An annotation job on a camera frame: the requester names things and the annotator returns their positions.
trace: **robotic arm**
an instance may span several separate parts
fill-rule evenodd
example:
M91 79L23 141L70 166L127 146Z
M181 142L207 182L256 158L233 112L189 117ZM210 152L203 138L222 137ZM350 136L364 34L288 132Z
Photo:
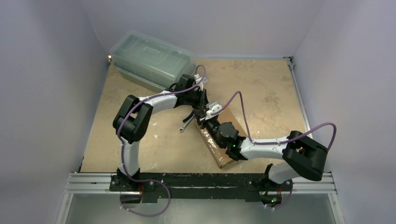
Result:
M251 142L246 137L239 136L239 131L234 128L231 122L220 124L217 121L217 115L213 116L212 114L221 110L222 107L218 102L208 102L206 89L197 87L194 90L184 93L166 95L166 93L190 88L193 86L194 81L196 81L194 77L182 75L180 81L175 85L174 90L169 88L162 92L164 96L149 99L145 103L142 103L134 111L137 114L135 118L126 118L126 115L133 106L144 98L137 98L130 95L122 104L114 119L113 127L118 131L123 120L127 119L120 131L120 135L126 142L124 161L128 173L132 177L139 174L139 143L146 133L151 115L180 105L191 105L199 127L201 129L206 128L217 145L220 148L226 148L226 154L230 158L236 161L254 158L284 160L281 163L270 164L267 167L264 175L265 181L268 184L280 185L298 176L313 181L320 181L322 179L328 152L325 146L307 136L294 142L281 144L281 142L301 135L301 132L292 131L288 136L278 139L256 139ZM278 144L258 144L263 142L278 142ZM119 170L124 174L126 173L123 164L119 166Z

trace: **cable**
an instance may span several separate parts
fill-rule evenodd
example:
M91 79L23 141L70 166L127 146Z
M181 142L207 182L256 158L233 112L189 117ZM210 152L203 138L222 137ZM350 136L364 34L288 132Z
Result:
M190 118L192 118L192 116L194 116L194 111L191 111L191 113L183 119L183 123L187 122Z
M284 206L286 204L286 202L290 199L292 191L293 191L293 180L290 180L290 192L289 192L289 195L287 195L287 198L279 206L276 206L276 207L274 206L274 207L272 207L272 209L279 209L282 206Z
M311 130L309 130L309 131L307 131L307 132L305 132L305 133L303 133L303 134L301 134L301 135L299 135L299 136L297 136L297 137L295 137L293 139L289 139L289 140L286 140L286 141L281 141L281 142L276 142L276 141L272 141L272 142L254 142L252 137L251 137L251 135L250 135L249 125L248 125L248 121L246 119L246 114L245 114L245 106L243 104L242 93L240 91L236 91L234 93L234 95L230 98L230 100L224 105L224 107L221 110L219 110L218 112L212 113L212 115L218 115L219 113L221 113L226 107L228 107L228 105L231 103L231 101L235 98L235 96L237 94L239 94L239 96L240 96L240 105L242 106L242 114L243 114L243 120L245 121L245 125L246 125L247 136L249 137L249 140L253 144L255 144L255 145L279 145L279 144L286 144L286 143L297 141L297 140L307 136L308 134L311 134L312 132L314 132L314 131L316 131L316 130L318 130L318 129L326 126L326 125L331 125L331 126L333 126L333 135L332 135L332 139L330 140L329 146L327 147L327 150L330 150L330 148L332 147L334 139L335 139L335 135L337 133L337 127L332 122L325 122L323 124L320 124L320 125L314 127L313 129L311 129Z
M133 112L134 110L136 110L136 108L137 108L139 105L141 105L142 103L144 103L144 102L146 102L146 101L148 101L148 100L150 100L150 99L157 98L157 97L162 97L162 96L176 95L176 94L179 94L179 93L183 93L183 92L187 92L187 91L193 90L195 87L197 87L197 86L204 80L203 78L206 76L206 68L205 68L205 66L203 66L203 65L201 65L201 64L198 65L198 66L195 68L195 74L197 73L199 67L201 67L201 68L204 69L204 75L202 76L202 78L201 78L194 86L192 86L192 87L190 87L190 88L188 88L188 89L182 90L182 91L167 92L167 93L165 93L165 94L164 94L164 93L159 93L159 94L153 95L153 96L151 96L151 97L147 97L147 98L145 98L145 99L139 101L134 107L132 107L132 109L131 109L131 110L128 112L128 114L125 116L125 119L121 122L121 125L120 125L120 127L118 128L118 131L117 131L117 136L118 136L118 139L120 139L120 141L121 141L121 163L122 163L122 167L124 168L125 174L127 175L127 177L128 177L130 180L132 180L132 181L134 181L134 182L150 182L150 181L153 181L153 182L159 183L160 185L162 185L162 186L165 188L166 192L168 193L168 203L166 204L165 208L162 209L162 210L161 210L160 212L158 212L158 213L154 213L154 214L143 214L143 213L140 213L140 212L137 212L137 211L130 210L129 208L125 207L125 206L122 204L122 201L120 200L121 208L125 209L126 211L129 211L129 212L131 212L131 213L134 213L134 214L137 214L137 215L143 216L143 217L154 217L154 216L158 216L158 215L164 213L164 212L167 210L167 208L169 207L169 204L170 204L170 192L169 192L169 189L166 187L166 185L165 185L164 183L162 183L161 181L158 181L158 180L136 180L136 179L134 179L134 178L128 173L127 167L126 167L126 165L125 165L125 159L124 159L125 141L122 139L122 137L121 137L121 135L120 135L120 134L121 134L121 130L122 130L122 128L123 128L123 126L124 126L124 124L125 124L127 118L129 118L129 116L131 116L132 112Z

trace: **metal frame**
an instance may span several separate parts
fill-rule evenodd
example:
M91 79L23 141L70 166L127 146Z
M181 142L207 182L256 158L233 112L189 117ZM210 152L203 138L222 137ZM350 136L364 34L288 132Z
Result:
M310 130L310 125L305 112L305 107L294 75L294 63L292 58L283 58L287 62L290 74L296 90L296 95L301 108L306 130ZM120 192L109 191L111 173L72 173L66 184L66 190L58 213L56 224L66 223L70 205L75 194L120 194ZM337 191L331 173L323 174L319 182L309 181L302 177L293 179L293 194L327 194L336 224L345 224L339 207ZM139 192L123 192L123 194L138 195Z
M305 111L303 99L301 98L300 89L298 88L296 76L294 74L294 65L296 65L296 64L293 63L293 57L284 57L284 60L286 60L286 63L289 66L290 75L291 75L291 78L293 79L294 89L296 90L298 103L300 104L301 114L302 114L303 119L304 119L305 129L306 129L306 131L308 131L308 130L311 129L311 127L310 127L310 124L308 122L308 117L307 117L307 113ZM329 197L330 206L331 206L331 209L332 209L332 212L333 212L333 216L334 216L335 222L337 224L345 224L345 219L344 219L344 217L342 215L342 211L341 211L341 208L340 208L339 203L338 203L337 190L335 189L335 191L333 193L329 193L327 195Z

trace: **metal rod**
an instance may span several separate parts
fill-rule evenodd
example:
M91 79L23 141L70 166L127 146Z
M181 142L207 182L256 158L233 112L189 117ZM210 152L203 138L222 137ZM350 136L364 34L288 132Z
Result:
M191 121L194 119L194 116L192 116L190 119L188 119L188 121L186 121L186 123L181 127L181 128L179 128L179 132L180 133L183 133L184 132L184 129L191 123Z

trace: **plastic storage container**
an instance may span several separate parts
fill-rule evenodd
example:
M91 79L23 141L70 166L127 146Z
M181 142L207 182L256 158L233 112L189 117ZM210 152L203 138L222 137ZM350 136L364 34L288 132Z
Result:
M191 52L135 31L126 34L110 53L124 78L158 92L195 69Z

